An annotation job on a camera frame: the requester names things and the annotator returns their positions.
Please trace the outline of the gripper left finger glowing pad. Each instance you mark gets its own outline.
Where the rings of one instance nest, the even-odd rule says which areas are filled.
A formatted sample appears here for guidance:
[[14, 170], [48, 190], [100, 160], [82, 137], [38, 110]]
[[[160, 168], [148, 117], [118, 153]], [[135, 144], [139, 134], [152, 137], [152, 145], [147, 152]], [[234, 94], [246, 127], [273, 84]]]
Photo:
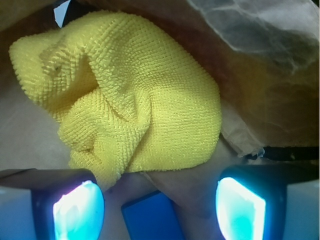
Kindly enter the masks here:
[[6, 169], [0, 172], [2, 240], [97, 240], [103, 193], [87, 169]]

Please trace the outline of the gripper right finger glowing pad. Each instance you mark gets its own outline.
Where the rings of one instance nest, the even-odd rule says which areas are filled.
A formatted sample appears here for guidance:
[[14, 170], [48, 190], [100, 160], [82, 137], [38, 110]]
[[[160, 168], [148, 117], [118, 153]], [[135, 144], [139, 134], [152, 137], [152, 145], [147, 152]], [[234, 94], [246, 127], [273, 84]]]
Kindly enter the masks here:
[[220, 175], [215, 209], [226, 240], [318, 240], [319, 167], [232, 165]]

